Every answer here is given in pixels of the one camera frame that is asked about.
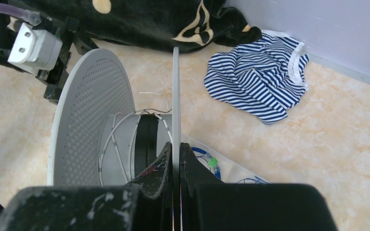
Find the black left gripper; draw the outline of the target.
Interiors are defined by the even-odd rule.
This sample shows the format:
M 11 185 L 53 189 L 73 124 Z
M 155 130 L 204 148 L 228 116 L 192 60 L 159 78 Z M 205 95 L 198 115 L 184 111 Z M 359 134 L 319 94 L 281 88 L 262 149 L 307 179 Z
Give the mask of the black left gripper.
M 74 45 L 80 55 L 97 49 L 98 46 L 90 38 L 89 34 L 81 28 L 79 20 L 72 17 L 66 17 L 63 21 L 47 17 L 36 28 L 49 31 L 63 43 L 54 68 L 50 71 L 39 71 L 36 75 L 36 79 L 46 85 L 43 97 L 53 104 L 58 104 L 69 76 L 67 67 L 71 58 L 71 46 Z

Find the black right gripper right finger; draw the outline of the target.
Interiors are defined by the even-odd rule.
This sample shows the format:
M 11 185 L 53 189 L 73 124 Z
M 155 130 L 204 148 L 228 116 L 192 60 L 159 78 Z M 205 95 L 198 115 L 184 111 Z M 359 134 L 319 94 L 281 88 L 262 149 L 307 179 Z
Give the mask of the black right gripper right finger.
M 185 231 L 335 231 L 321 193 L 300 183 L 225 183 L 180 146 Z

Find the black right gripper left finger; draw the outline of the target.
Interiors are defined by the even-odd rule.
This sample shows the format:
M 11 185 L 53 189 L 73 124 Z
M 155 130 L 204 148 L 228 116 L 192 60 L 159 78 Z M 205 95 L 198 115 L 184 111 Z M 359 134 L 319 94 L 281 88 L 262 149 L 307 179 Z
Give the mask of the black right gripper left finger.
M 172 230 L 172 144 L 129 182 L 128 231 Z

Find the white perforated cable spool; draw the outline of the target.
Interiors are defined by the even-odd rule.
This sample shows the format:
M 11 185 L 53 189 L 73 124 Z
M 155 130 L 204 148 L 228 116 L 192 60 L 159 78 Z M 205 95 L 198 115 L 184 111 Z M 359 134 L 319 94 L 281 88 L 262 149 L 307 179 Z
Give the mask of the white perforated cable spool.
M 49 186 L 123 185 L 178 140 L 172 108 L 137 109 L 126 71 L 110 50 L 95 49 L 73 67 L 53 122 Z

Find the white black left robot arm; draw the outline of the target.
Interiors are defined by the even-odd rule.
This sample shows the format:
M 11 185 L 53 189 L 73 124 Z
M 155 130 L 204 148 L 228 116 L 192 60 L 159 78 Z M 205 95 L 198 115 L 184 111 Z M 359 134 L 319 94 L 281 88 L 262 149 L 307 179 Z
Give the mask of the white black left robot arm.
M 64 0 L 0 0 L 0 65 L 32 74 L 57 104 L 71 57 L 97 48 Z

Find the clear plastic tray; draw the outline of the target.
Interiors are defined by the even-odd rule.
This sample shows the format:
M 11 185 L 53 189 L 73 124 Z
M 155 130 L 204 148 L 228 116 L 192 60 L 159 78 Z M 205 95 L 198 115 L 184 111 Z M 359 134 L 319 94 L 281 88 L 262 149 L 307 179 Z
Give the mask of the clear plastic tray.
M 255 173 L 249 171 L 240 164 L 230 160 L 214 149 L 197 141 L 196 139 L 182 134 L 182 142 L 190 144 L 197 160 L 201 162 L 205 168 L 213 173 L 218 179 L 225 183 L 236 184 L 267 184 L 268 181 L 259 177 Z

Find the black blanket with beige flowers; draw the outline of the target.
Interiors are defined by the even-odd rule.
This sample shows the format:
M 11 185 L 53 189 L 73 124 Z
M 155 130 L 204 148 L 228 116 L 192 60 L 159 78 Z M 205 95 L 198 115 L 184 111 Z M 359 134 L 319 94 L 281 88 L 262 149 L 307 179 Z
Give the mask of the black blanket with beige flowers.
M 75 18 L 91 37 L 145 49 L 192 53 L 210 43 L 235 47 L 262 38 L 224 0 L 26 0 L 56 20 Z

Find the blue white striped cloth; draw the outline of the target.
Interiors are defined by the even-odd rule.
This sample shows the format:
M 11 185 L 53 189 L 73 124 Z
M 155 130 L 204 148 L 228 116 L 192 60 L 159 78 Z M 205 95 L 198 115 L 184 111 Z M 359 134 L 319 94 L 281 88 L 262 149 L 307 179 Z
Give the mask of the blue white striped cloth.
M 208 61 L 204 86 L 215 100 L 256 116 L 270 126 L 288 117 L 308 91 L 304 43 L 266 30 L 257 42 L 217 52 Z

